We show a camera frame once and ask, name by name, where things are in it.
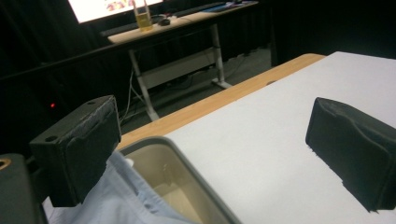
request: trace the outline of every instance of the wooden table edge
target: wooden table edge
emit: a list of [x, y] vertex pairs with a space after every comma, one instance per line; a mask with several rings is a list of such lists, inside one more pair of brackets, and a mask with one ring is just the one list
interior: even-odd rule
[[117, 146], [117, 149], [126, 147], [145, 137], [166, 135], [323, 58], [325, 58], [323, 55], [312, 53], [304, 54], [266, 72], [258, 74], [257, 76], [234, 85], [227, 90], [218, 92], [197, 103], [188, 105], [172, 114], [124, 134]]

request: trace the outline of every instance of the table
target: table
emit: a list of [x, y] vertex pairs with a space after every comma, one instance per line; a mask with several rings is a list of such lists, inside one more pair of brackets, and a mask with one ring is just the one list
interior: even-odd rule
[[257, 5], [258, 2], [244, 2], [243, 4], [238, 5], [238, 7], [233, 7], [232, 9], [222, 12], [198, 12], [181, 18], [171, 19], [171, 24], [168, 26], [159, 26], [158, 24], [154, 24], [153, 29], [148, 32], [140, 32], [140, 30], [137, 29], [108, 37], [110, 42], [112, 42], [113, 44], [121, 44], [124, 42], [134, 42], [149, 37], [152, 38], [154, 36], [161, 37], [161, 35], [165, 33], [177, 32], [180, 29], [186, 28], [188, 26], [195, 26], [199, 25], [202, 22], [207, 22], [205, 27], [210, 28], [213, 44], [212, 48], [204, 49], [198, 53], [192, 54], [188, 57], [174, 61], [172, 63], [168, 63], [163, 66], [154, 68], [145, 73], [140, 72], [138, 61], [134, 55], [136, 49], [139, 49], [141, 47], [136, 47], [135, 49], [129, 50], [129, 56], [131, 58], [131, 62], [134, 68], [133, 72], [136, 74], [137, 81], [140, 90], [142, 91], [143, 99], [145, 101], [146, 111], [151, 120], [156, 120], [159, 118], [159, 116], [154, 110], [154, 107], [149, 97], [148, 89], [163, 84], [166, 81], [186, 75], [189, 72], [196, 71], [200, 68], [215, 63], [218, 69], [218, 76], [214, 78], [212, 82], [223, 89], [231, 87], [231, 85], [228, 84], [224, 78], [221, 48], [219, 42], [219, 32], [215, 19]]
[[132, 142], [145, 137], [166, 135], [177, 128], [257, 91], [271, 82], [280, 80], [324, 57], [323, 55], [317, 54], [305, 54], [287, 63], [283, 63], [249, 80], [234, 85], [227, 90], [218, 92], [193, 105], [189, 105], [159, 120], [152, 121], [143, 127], [124, 134], [118, 148], [126, 147]]
[[[164, 134], [243, 223], [396, 223], [395, 210], [368, 213], [304, 142], [318, 96], [396, 127], [395, 71], [395, 60], [303, 55], [127, 133], [121, 146], [131, 134]], [[173, 126], [177, 115], [196, 111]]]

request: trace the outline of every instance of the black padded block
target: black padded block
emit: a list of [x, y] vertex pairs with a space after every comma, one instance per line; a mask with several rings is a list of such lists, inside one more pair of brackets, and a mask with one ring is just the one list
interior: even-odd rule
[[358, 109], [317, 98], [305, 142], [368, 210], [396, 205], [396, 129]]
[[35, 160], [46, 169], [53, 206], [82, 203], [106, 169], [120, 141], [114, 96], [81, 105], [30, 142]]

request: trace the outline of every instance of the plastic bin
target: plastic bin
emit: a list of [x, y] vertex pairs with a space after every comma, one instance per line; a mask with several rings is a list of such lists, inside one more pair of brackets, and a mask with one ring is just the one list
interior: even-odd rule
[[136, 171], [184, 217], [203, 224], [240, 223], [170, 139], [145, 138], [120, 152], [134, 161]]

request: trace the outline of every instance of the monitor screen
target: monitor screen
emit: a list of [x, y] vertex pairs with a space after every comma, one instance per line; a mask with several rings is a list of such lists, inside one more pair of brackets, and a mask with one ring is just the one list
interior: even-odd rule
[[[68, 0], [79, 23], [94, 21], [134, 9], [132, 0]], [[146, 0], [148, 6], [163, 0]]]

